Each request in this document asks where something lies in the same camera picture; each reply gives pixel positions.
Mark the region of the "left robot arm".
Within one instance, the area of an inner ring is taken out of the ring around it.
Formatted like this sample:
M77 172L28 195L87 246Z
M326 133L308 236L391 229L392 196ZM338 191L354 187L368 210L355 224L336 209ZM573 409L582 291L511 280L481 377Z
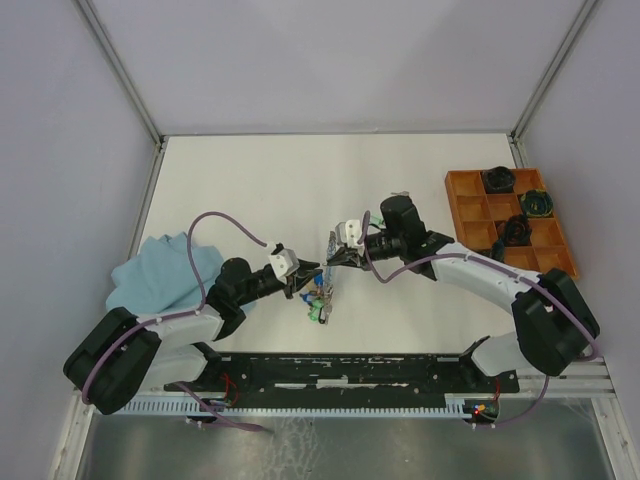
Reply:
M63 374L87 404L105 415L125 407L138 393L174 382L209 390L221 378L216 352L207 344L233 334L246 319L243 307L283 293L291 299L322 270L316 262L285 261L253 271L239 257L222 264L201 310L139 317L124 307L110 310L70 354Z

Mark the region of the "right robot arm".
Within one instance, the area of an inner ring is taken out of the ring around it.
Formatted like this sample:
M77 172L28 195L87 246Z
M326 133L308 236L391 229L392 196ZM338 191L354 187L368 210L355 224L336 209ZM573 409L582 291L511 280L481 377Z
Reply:
M388 197L380 211L383 224L374 234L368 214L337 225L328 266L374 272L376 262L397 258L402 272L460 287L513 317L512 332L483 337L462 354L459 379L467 389L481 391L496 376L526 367L557 377L571 363L597 357L600 326L565 271L524 270L475 253L427 229L407 195Z

